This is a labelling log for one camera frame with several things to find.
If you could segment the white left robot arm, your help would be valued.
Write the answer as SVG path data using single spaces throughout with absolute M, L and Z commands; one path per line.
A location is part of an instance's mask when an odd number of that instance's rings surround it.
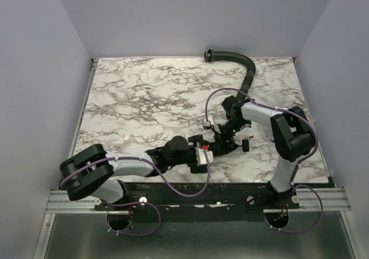
M 189 166 L 193 174 L 207 173 L 200 147 L 190 145 L 182 136 L 175 136 L 164 146 L 141 155 L 114 154 L 101 144 L 93 144 L 61 163 L 61 188 L 67 191 L 71 201 L 94 196 L 115 203 L 123 198 L 124 189 L 112 177 L 156 177 L 182 164 Z

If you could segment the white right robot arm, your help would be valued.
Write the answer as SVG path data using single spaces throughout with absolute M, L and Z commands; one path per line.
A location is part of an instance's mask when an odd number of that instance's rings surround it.
M 270 185 L 277 193 L 291 189 L 298 169 L 298 161 L 315 147 L 316 137 L 307 123 L 302 108 L 289 109 L 256 105 L 249 99 L 238 100 L 234 96 L 222 102 L 228 122 L 220 126 L 221 135 L 232 138 L 251 122 L 256 122 L 272 130 L 272 139 L 279 155 L 275 173 Z

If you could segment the clear plastic parts box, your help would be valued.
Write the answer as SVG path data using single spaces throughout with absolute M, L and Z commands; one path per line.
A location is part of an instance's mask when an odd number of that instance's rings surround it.
M 269 139 L 272 143 L 274 143 L 274 136 L 273 136 L 273 131 L 270 127 L 264 127 L 263 128 L 263 132 L 265 134 L 265 137 L 267 139 Z

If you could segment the aluminium frame rail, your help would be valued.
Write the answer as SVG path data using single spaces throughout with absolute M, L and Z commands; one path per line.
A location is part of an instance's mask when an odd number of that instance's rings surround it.
M 70 201 L 65 191 L 52 190 L 33 258 L 102 258 L 105 216 L 92 197 Z

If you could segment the black folding umbrella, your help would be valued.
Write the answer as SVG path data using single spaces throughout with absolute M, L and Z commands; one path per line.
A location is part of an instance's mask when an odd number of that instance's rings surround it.
M 212 151 L 215 157 L 227 155 L 234 150 L 241 147 L 243 152 L 250 151 L 250 143 L 248 139 L 242 140 L 242 143 L 239 145 L 234 141 L 234 138 L 222 138 L 218 135 L 214 136 L 214 141 L 207 141 L 203 138 L 203 135 L 195 135 L 191 136 L 188 139 L 188 142 L 194 144 L 196 147 L 200 147 L 202 149 L 206 149 L 207 151 Z

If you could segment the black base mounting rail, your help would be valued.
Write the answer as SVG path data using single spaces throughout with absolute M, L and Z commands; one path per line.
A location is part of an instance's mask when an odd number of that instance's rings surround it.
M 123 198 L 108 205 L 103 198 L 96 212 L 114 224 L 162 222 L 262 222 L 264 211 L 286 213 L 298 209 L 295 190 L 276 193 L 269 183 L 210 183 L 199 196 L 201 183 L 127 182 Z

